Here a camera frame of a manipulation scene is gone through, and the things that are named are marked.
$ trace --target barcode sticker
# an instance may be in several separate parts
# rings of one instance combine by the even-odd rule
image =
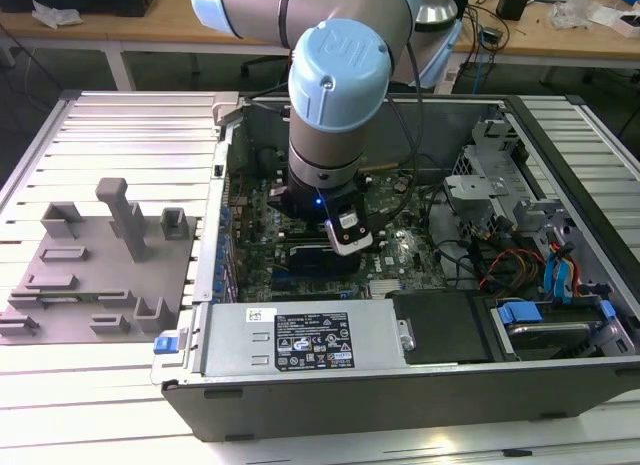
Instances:
[[[247,322],[273,322],[277,308],[247,308]]]

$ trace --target paper on table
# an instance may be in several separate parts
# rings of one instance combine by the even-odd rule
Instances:
[[[592,22],[599,23],[605,27],[611,27],[613,22],[620,18],[624,13],[625,12],[622,10],[616,10],[615,8],[600,5],[589,15],[588,18]]]
[[[48,27],[57,29],[58,26],[76,25],[83,22],[77,10],[57,10],[55,8],[45,7],[35,0],[32,1],[35,10],[31,12],[31,15]]]

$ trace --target electronic device on table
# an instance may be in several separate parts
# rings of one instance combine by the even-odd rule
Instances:
[[[609,197],[640,174],[586,107],[386,95],[420,0],[193,1],[295,44],[290,101],[213,105],[192,317],[152,371],[196,437],[568,417],[640,386],[637,200]]]

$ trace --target warning label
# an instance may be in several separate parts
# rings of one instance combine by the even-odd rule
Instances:
[[[276,315],[275,335],[281,372],[355,366],[346,313]]]

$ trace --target gray plastic part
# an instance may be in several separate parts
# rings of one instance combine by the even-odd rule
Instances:
[[[131,215],[133,215],[133,221],[144,237],[144,234],[147,233],[147,221],[144,219],[144,215],[142,215],[142,210],[140,210],[140,205],[138,204],[138,202],[130,203],[130,205]],[[109,224],[111,225],[111,229],[113,230],[116,238],[122,238],[122,234],[120,233],[120,229],[118,228],[118,225],[116,225],[116,222],[109,222]]]
[[[147,306],[143,298],[139,298],[136,310],[133,313],[133,319],[138,322],[142,331],[153,333],[169,328],[173,323],[173,314],[162,297],[158,299],[158,306],[155,311]]]
[[[0,336],[3,337],[33,337],[38,324],[29,316],[0,317]]]
[[[165,240],[184,240],[189,235],[187,217],[182,208],[165,208],[160,217]]]
[[[131,328],[121,313],[100,313],[91,315],[91,330],[96,334],[127,334]]]
[[[47,306],[45,302],[40,300],[40,297],[38,295],[25,296],[25,297],[14,297],[13,295],[9,295],[7,302],[16,310],[33,309],[33,308],[39,308],[41,310],[44,310]]]
[[[85,247],[52,247],[46,248],[40,254],[43,262],[77,262],[87,258]]]
[[[77,286],[74,275],[30,275],[24,284],[30,290],[73,290]]]
[[[102,178],[96,188],[96,197],[109,207],[115,226],[133,261],[141,262],[144,260],[146,249],[144,230],[131,212],[131,205],[125,197],[127,188],[127,181],[124,178]]]
[[[101,292],[98,295],[98,302],[104,308],[134,308],[139,298],[131,293],[131,290],[123,290],[122,292],[114,292],[109,295]]]
[[[28,308],[29,316],[39,323],[40,329],[35,336],[0,336],[0,345],[150,342],[157,333],[145,332],[134,318],[138,298],[143,298],[152,309],[160,297],[164,298],[166,308],[171,312],[164,322],[167,324],[164,329],[175,328],[196,219],[187,217],[189,234],[186,239],[165,240],[160,217],[147,217],[147,259],[138,263],[131,260],[122,240],[114,237],[110,221],[111,217],[84,217],[81,222],[70,223],[73,235],[78,238],[53,240],[48,235],[44,237],[2,315],[7,319],[19,317],[18,310]],[[86,260],[43,262],[40,259],[45,249],[65,246],[85,247]],[[24,285],[31,275],[74,275],[78,285],[74,290],[28,290]],[[94,333],[89,327],[89,323],[93,323],[91,316],[109,312],[124,316],[130,326],[128,334]]]
[[[78,209],[71,202],[54,202],[49,204],[40,223],[54,240],[57,238],[75,238],[70,224],[81,222]]]

